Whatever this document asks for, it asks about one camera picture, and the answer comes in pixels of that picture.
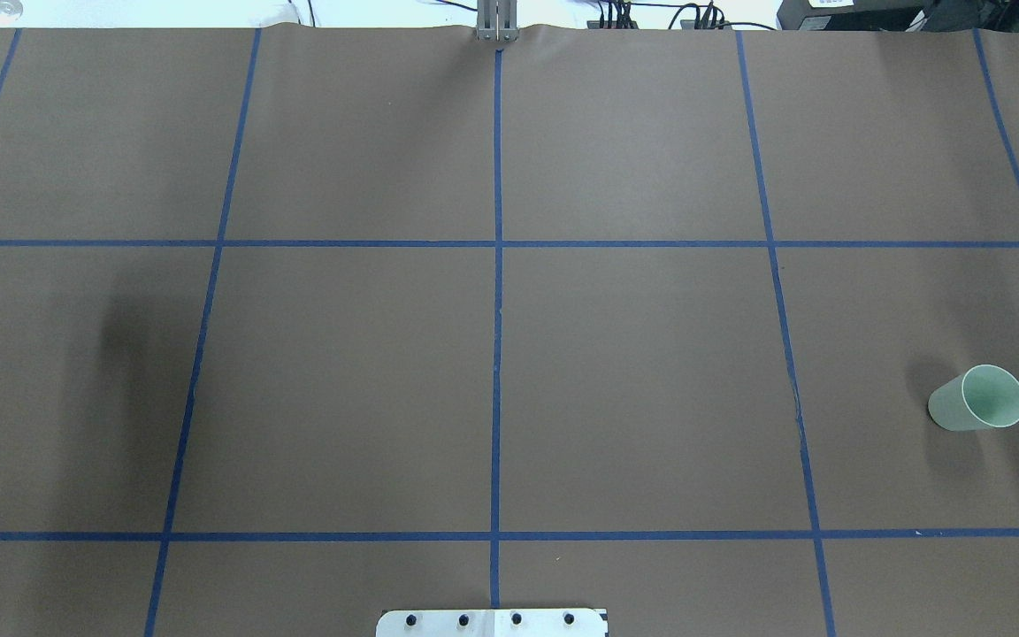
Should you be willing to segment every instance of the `cable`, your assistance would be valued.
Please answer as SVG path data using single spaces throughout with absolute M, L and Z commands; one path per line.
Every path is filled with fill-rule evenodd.
M 663 9 L 677 9 L 680 7 L 687 7 L 686 4 L 659 4 L 659 3 L 627 3 L 632 4 L 634 7 L 662 7 Z
M 760 25 L 761 29 L 768 29 L 768 31 L 777 31 L 776 29 L 771 28 L 771 25 L 768 25 L 767 23 L 717 23 L 715 25 L 712 25 L 712 28 L 710 29 L 720 29 L 723 28 L 723 25 Z
M 460 4 L 460 3 L 452 3 L 452 1 L 450 1 L 450 0 L 435 0 L 435 1 L 436 1 L 436 3 L 439 3 L 439 4 L 449 4 L 452 7 L 458 7 L 458 8 L 461 8 L 461 9 L 466 9 L 468 11 L 474 11 L 476 13 L 478 12 L 478 9 L 476 9 L 474 7 L 468 7 L 468 5 Z
M 635 21 L 632 20 L 632 5 L 636 3 L 629 3 L 628 0 L 602 0 L 602 3 L 607 4 L 606 15 L 601 0 L 595 1 L 595 8 L 600 12 L 600 29 L 636 29 Z
M 290 0 L 290 7 L 293 7 L 293 15 L 297 16 L 299 23 L 301 23 L 301 13 L 297 12 L 297 7 L 293 5 L 293 0 Z
M 714 7 L 711 3 L 708 5 L 707 10 L 702 12 L 702 19 L 694 23 L 694 28 L 697 29 L 716 29 L 715 24 L 723 23 L 726 21 L 726 11 L 720 10 L 718 7 Z
M 699 13 L 700 11 L 702 11 L 702 7 L 699 7 L 699 5 L 695 3 L 683 4 L 681 5 L 681 7 L 679 7 L 679 10 L 675 12 L 675 16 L 671 17 L 671 23 L 667 24 L 667 31 L 675 29 L 675 20 L 679 19 L 679 16 L 683 15 L 683 11 L 687 9 L 694 9 L 694 20 L 696 23 L 697 21 L 699 21 Z

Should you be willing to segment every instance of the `black cable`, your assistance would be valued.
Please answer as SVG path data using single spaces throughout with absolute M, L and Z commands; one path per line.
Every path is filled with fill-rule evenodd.
M 680 7 L 685 7 L 686 4 L 659 4 L 659 3 L 628 3 L 633 4 L 635 7 L 662 7 L 663 9 L 679 9 Z
M 290 0 L 290 7 L 293 7 L 293 0 Z M 301 13 L 297 12 L 297 7 L 293 7 L 293 15 L 297 16 L 299 23 L 301 23 Z
M 476 13 L 478 12 L 478 9 L 476 9 L 474 7 L 468 7 L 468 5 L 460 4 L 460 3 L 452 3 L 452 1 L 450 1 L 450 0 L 435 0 L 435 1 L 436 1 L 436 3 L 439 3 L 439 4 L 449 4 L 452 7 L 459 7 L 461 9 L 466 9 L 468 11 L 474 11 Z
M 771 28 L 771 25 L 768 25 L 767 23 L 717 23 L 715 25 L 712 25 L 711 29 L 720 29 L 723 28 L 723 25 L 760 25 L 761 29 L 768 29 L 768 31 L 777 31 L 776 29 Z
M 675 12 L 675 16 L 671 17 L 671 23 L 667 24 L 667 31 L 671 31 L 672 29 L 675 28 L 675 21 L 679 19 L 679 16 L 683 15 L 683 11 L 687 9 L 694 9 L 694 20 L 696 23 L 697 21 L 699 21 L 699 13 L 700 11 L 702 11 L 702 7 L 699 7 L 699 5 L 695 3 L 683 4 L 681 5 L 681 7 L 679 7 L 679 10 Z

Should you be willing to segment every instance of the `green cup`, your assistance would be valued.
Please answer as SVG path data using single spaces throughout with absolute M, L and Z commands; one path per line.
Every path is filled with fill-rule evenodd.
M 971 367 L 936 388 L 926 408 L 952 432 L 1012 427 L 1019 422 L 1019 382 L 998 366 Z

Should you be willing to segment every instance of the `metal bracket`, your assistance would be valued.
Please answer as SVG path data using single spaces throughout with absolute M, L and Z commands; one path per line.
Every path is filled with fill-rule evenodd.
M 478 0 L 478 40 L 518 40 L 518 0 Z
M 607 637 L 602 608 L 458 609 L 390 612 L 376 637 Z

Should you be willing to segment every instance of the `white label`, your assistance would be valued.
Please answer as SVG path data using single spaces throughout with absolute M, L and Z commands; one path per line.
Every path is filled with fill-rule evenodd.
M 833 16 L 812 16 L 801 20 L 800 31 L 824 31 L 824 28 L 833 21 Z

